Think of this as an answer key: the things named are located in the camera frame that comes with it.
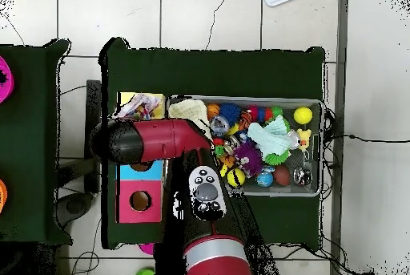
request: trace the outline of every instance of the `gray plastic bin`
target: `gray plastic bin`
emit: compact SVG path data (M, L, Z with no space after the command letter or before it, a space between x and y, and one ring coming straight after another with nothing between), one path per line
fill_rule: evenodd
M167 105L171 105L180 101L178 96L172 96L167 101ZM299 149L291 150L291 155L287 158L284 164L291 173L291 184L284 187L274 184L267 188L260 187L256 181L256 176L247 179L240 189L245 195L253 196L306 196L312 197L320 193L322 188L322 169L323 169L323 131L324 131L324 106L319 100L314 99L281 99L281 98L249 98L249 97L210 97L210 96L184 96L184 98L200 99L205 104L209 103L235 103L242 108L256 105L259 107L274 107L283 108L283 117L290 123L291 128L297 130L311 129L312 136L310 145L307 148L308 158L303 156L303 152ZM309 107L313 112L312 120L305 125L298 124L293 119L293 112L297 107ZM312 182L307 186L299 186L293 180L293 172L295 168L303 167L312 172ZM231 188L227 185L227 190L231 192Z

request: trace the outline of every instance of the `pink box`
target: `pink box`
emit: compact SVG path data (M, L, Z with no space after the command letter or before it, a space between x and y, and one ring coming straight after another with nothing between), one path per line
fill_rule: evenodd
M161 222L161 180L120 180L119 186L119 223ZM151 206L142 212L131 207L131 195L137 191L146 192L151 198Z

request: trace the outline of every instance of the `dark green table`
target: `dark green table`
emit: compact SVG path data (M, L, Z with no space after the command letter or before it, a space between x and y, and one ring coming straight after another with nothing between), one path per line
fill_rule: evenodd
M58 187L58 63L66 40L44 47L0 45L14 74L14 92L0 104L0 178L8 198L0 214L0 241L70 244L56 220Z
M117 92L168 95L223 95L322 99L324 50L176 51L133 50L122 38L102 49L102 115L112 113ZM115 223L115 166L102 167L102 240L118 243L159 242L162 224ZM249 196L266 243L306 243L319 247L319 196Z

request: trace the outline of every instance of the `blue box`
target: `blue box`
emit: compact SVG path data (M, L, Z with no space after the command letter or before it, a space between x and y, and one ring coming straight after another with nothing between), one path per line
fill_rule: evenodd
M145 172L137 172L129 165L119 167L120 180L162 180L163 179L163 160L156 160Z

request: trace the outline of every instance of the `light blue toy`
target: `light blue toy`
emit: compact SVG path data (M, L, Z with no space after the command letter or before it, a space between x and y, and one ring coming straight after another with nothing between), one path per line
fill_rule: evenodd
M256 183L260 187L269 187L273 183L273 175L270 172L261 172L256 177Z

